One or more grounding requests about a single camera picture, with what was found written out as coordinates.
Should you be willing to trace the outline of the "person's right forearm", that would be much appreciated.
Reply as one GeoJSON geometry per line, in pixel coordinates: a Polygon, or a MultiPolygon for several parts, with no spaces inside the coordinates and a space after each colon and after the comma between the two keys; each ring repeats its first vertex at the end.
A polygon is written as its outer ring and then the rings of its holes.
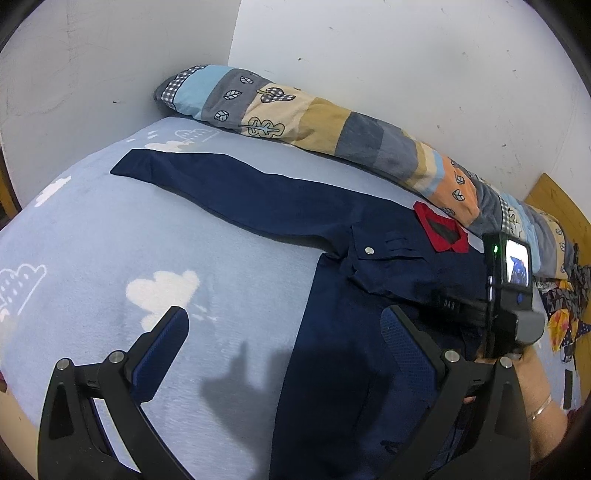
{"type": "Polygon", "coordinates": [[[548,394],[528,414],[530,457],[538,463],[548,457],[562,442],[568,430],[567,414],[548,394]]]}

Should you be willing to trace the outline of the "person's right hand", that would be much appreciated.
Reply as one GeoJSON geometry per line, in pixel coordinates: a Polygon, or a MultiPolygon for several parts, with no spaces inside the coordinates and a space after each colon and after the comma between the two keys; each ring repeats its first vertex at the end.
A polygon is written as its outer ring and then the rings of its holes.
{"type": "Polygon", "coordinates": [[[551,386],[535,345],[524,349],[520,358],[510,358],[517,374],[525,411],[528,416],[533,409],[551,394],[551,386]]]}

